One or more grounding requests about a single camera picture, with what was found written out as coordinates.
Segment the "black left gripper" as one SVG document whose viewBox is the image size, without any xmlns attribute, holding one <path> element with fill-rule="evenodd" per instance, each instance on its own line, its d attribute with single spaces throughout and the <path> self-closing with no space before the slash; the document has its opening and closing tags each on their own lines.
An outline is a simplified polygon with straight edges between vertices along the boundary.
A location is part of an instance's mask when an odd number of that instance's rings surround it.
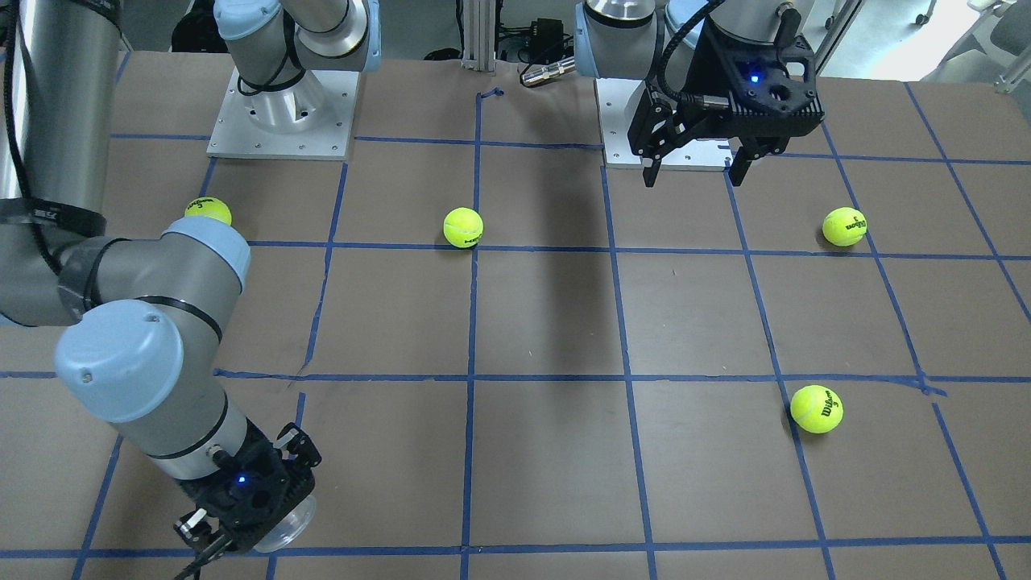
<svg viewBox="0 0 1031 580">
<path fill-rule="evenodd" d="M 800 16 L 773 16 L 751 38 L 714 16 L 690 16 L 673 33 L 645 77 L 627 132 L 654 187 L 662 159 L 699 139 L 740 140 L 728 169 L 733 187 L 752 163 L 784 153 L 792 137 L 809 135 L 826 115 L 814 87 L 814 52 Z"/>
</svg>

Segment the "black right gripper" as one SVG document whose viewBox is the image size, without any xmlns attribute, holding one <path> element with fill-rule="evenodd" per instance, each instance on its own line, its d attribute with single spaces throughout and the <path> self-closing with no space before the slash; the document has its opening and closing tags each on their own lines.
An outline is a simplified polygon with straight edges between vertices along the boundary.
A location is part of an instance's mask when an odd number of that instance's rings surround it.
<svg viewBox="0 0 1031 580">
<path fill-rule="evenodd" d="M 235 455 L 219 450 L 214 456 L 212 474 L 178 484 L 195 510 L 174 524 L 188 547 L 208 555 L 253 550 L 301 500 L 313 494 L 313 467 L 321 463 L 312 438 L 295 422 L 284 427 L 276 441 L 248 423 Z"/>
</svg>

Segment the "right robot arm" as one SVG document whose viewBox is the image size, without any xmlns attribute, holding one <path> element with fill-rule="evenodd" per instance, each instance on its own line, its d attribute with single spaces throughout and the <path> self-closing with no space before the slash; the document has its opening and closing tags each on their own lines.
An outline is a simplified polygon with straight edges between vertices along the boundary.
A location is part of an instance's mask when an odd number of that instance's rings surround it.
<svg viewBox="0 0 1031 580">
<path fill-rule="evenodd" d="M 2 322 L 61 326 L 56 375 L 195 504 L 192 569 L 272 552 L 313 517 L 321 456 L 269 440 L 211 375 L 250 247 L 189 214 L 155 239 L 106 236 L 119 1 L 10 1 L 2 63 Z"/>
</svg>

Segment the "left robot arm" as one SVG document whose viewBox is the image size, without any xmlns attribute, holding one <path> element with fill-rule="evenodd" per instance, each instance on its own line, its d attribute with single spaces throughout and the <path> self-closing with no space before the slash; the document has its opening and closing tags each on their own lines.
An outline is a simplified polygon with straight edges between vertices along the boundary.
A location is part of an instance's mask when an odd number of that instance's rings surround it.
<svg viewBox="0 0 1031 580">
<path fill-rule="evenodd" d="M 668 155 L 735 139 L 740 186 L 752 163 L 787 150 L 825 118 L 814 50 L 802 34 L 809 1 L 583 1 L 574 58 L 585 77 L 640 81 L 626 133 L 652 187 Z"/>
</svg>

